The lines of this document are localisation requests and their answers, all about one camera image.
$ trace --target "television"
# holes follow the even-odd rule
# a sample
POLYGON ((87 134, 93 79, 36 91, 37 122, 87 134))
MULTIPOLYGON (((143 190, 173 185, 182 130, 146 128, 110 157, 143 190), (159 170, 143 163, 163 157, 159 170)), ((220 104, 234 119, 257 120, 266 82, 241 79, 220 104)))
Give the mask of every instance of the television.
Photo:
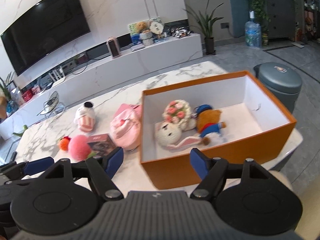
POLYGON ((66 43, 90 32, 79 0, 41 0, 1 39, 17 75, 66 43))

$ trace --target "white marble tabletop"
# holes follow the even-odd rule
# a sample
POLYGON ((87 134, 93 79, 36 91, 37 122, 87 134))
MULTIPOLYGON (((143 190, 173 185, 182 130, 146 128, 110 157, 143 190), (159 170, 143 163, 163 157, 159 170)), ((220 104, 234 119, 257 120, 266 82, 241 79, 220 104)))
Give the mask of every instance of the white marble tabletop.
MULTIPOLYGON (((143 90, 223 73, 226 71, 215 63, 206 61, 151 77, 96 97, 90 101, 94 104, 97 122, 94 130, 87 135, 108 133, 112 116, 119 106, 122 103, 139 104, 143 90)), ((34 161, 47 156, 51 156, 55 161, 61 158, 71 159, 67 152, 59 150, 57 142, 63 136, 73 137, 83 134, 73 123, 78 107, 74 106, 62 114, 30 127, 19 142, 16 162, 34 161)), ((301 142, 301 134, 294 129, 279 156, 262 166, 271 169, 295 150, 301 142)), ((157 190, 140 165, 138 150, 124 154, 124 162, 112 180, 125 196, 130 190, 157 190)), ((76 183, 89 188, 86 179, 80 179, 76 183)), ((180 189, 190 194, 195 187, 196 185, 191 185, 180 189)))

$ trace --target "gray trash can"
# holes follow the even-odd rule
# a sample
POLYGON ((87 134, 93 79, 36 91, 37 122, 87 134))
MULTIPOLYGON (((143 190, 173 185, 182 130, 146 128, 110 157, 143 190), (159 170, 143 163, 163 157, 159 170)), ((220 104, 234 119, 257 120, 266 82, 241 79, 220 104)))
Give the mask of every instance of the gray trash can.
POLYGON ((275 62, 259 64, 253 69, 256 78, 292 113, 302 86, 299 74, 290 67, 275 62))

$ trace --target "orange box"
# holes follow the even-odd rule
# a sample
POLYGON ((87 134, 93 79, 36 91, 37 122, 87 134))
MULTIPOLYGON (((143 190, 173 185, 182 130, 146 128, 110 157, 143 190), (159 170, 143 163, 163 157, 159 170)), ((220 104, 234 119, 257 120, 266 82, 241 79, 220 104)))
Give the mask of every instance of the orange box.
MULTIPOLYGON (((184 187, 200 182, 189 153, 199 148, 210 158, 230 163, 253 158, 265 163, 276 158, 295 127, 296 120, 285 106, 248 71, 228 73, 145 90, 142 93, 140 163, 158 189, 184 187), (224 142, 167 150, 155 140, 154 129, 163 121, 167 104, 176 99, 190 106, 212 105, 222 111, 224 142)), ((190 136, 196 131, 185 131, 190 136)))

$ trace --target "trash can lid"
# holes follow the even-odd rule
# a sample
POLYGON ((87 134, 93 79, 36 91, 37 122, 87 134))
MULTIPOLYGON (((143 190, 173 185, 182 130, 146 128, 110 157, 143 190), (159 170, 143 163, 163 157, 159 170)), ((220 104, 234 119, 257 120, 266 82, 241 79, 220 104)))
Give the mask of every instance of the trash can lid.
POLYGON ((283 93, 295 94, 300 92, 302 79, 298 73, 280 63, 263 63, 259 69, 259 80, 283 93))

